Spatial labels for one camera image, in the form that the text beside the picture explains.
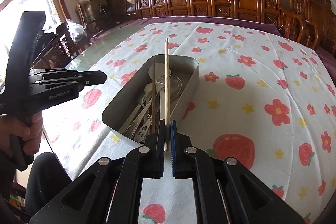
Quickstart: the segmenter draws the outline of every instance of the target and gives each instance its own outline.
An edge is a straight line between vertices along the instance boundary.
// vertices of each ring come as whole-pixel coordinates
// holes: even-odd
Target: floral tablecloth
[[[199,61],[199,87],[178,128],[219,159],[238,158],[302,217],[312,222],[336,188],[335,86],[315,52],[276,35],[211,23],[147,25],[91,70],[108,75],[80,98],[44,112],[45,127],[72,178],[126,145],[101,121],[123,85],[152,55]],[[139,223],[196,223],[190,180],[145,180]]]

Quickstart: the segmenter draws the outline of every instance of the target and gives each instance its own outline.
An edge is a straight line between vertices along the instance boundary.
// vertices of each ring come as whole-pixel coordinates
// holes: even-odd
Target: clear plastic bag
[[[68,24],[70,37],[75,44],[87,37],[86,32],[82,25],[72,22],[70,19],[65,20]]]

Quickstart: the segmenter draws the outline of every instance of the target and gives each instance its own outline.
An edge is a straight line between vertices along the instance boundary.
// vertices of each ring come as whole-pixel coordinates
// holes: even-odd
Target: yellow star
[[[259,82],[257,82],[258,85],[260,85],[262,88],[266,88],[267,84],[266,82],[264,82],[263,80],[260,80]]]
[[[117,143],[120,141],[120,138],[117,135],[112,134],[111,140],[112,140],[112,143]]]
[[[308,187],[301,187],[300,193],[299,193],[299,198],[301,198],[301,200],[306,196],[307,189]]]
[[[300,126],[302,126],[302,128],[305,128],[306,125],[307,125],[307,124],[306,124],[306,119],[300,117],[300,118],[299,118],[299,124],[300,124]]]
[[[294,83],[295,83],[296,86],[301,85],[300,82],[299,82],[298,80],[294,80]]]
[[[220,104],[217,103],[217,99],[215,99],[213,101],[208,101],[208,108],[209,109],[218,109],[219,106],[220,106]]]
[[[242,106],[241,108],[242,110],[246,112],[246,114],[250,114],[254,112],[253,106],[250,106],[249,104],[246,104],[245,106]]]
[[[279,148],[277,151],[274,152],[275,155],[277,155],[277,160],[282,159],[285,153],[282,152],[281,148]]]

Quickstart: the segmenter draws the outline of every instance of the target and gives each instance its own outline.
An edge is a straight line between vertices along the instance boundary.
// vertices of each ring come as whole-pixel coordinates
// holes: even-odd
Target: person's leg
[[[34,160],[28,178],[26,212],[37,213],[71,182],[55,154],[40,154]]]

